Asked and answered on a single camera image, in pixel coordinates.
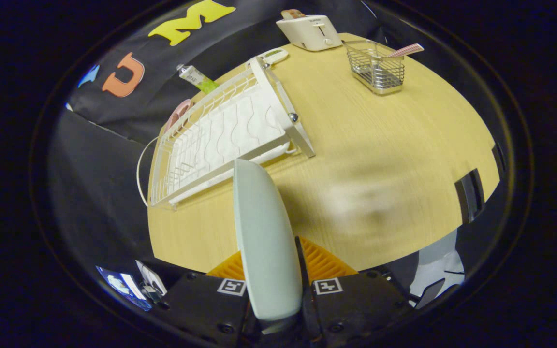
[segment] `metal utensil holder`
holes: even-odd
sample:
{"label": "metal utensil holder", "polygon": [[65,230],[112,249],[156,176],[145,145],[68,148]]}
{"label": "metal utensil holder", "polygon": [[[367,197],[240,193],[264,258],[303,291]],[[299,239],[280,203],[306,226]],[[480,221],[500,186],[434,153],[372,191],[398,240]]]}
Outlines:
{"label": "metal utensil holder", "polygon": [[400,91],[403,88],[405,57],[387,57],[388,48],[371,40],[344,42],[347,59],[356,79],[377,94]]}

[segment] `screw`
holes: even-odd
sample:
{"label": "screw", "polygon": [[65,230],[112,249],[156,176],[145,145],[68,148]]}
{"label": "screw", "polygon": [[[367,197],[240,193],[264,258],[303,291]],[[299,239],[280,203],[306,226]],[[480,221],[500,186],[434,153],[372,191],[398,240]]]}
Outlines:
{"label": "screw", "polygon": [[228,325],[228,324],[219,325],[219,330],[220,330],[220,332],[225,333],[225,334],[234,333],[234,328],[231,325]]}
{"label": "screw", "polygon": [[328,330],[330,330],[330,332],[332,332],[332,333],[339,333],[339,332],[343,331],[343,325],[334,324]]}

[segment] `yellow letter m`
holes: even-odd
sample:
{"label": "yellow letter m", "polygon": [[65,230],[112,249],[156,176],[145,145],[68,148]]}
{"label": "yellow letter m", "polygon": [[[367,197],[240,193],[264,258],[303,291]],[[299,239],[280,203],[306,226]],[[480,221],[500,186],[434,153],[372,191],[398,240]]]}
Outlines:
{"label": "yellow letter m", "polygon": [[191,34],[190,31],[182,32],[179,31],[179,29],[201,28],[200,16],[204,17],[204,22],[210,23],[221,17],[225,17],[235,11],[235,9],[235,7],[226,7],[221,4],[217,4],[212,0],[203,0],[202,2],[198,2],[197,4],[188,7],[185,18],[168,20],[150,31],[148,36],[151,37],[152,35],[160,35],[162,37],[166,37],[171,40],[169,45],[175,46]]}

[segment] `white dish rack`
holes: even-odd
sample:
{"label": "white dish rack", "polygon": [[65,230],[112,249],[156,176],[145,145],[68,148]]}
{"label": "white dish rack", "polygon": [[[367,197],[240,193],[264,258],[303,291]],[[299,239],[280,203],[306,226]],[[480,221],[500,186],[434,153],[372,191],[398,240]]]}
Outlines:
{"label": "white dish rack", "polygon": [[149,205],[174,209],[232,177],[235,159],[261,164],[287,152],[290,141],[315,156],[280,81],[268,64],[252,58],[159,138]]}

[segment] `dish rack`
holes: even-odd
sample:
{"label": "dish rack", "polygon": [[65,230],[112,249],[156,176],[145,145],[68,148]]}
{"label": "dish rack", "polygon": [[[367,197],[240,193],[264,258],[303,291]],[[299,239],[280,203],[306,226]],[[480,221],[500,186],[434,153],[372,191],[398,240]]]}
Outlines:
{"label": "dish rack", "polygon": [[387,57],[384,46],[371,40],[343,43],[352,73],[358,81],[377,94],[387,94],[403,88],[405,57]]}
{"label": "dish rack", "polygon": [[234,160],[264,163],[290,141],[315,156],[280,81],[260,58],[188,109],[157,143],[150,206],[177,202],[234,175]]}

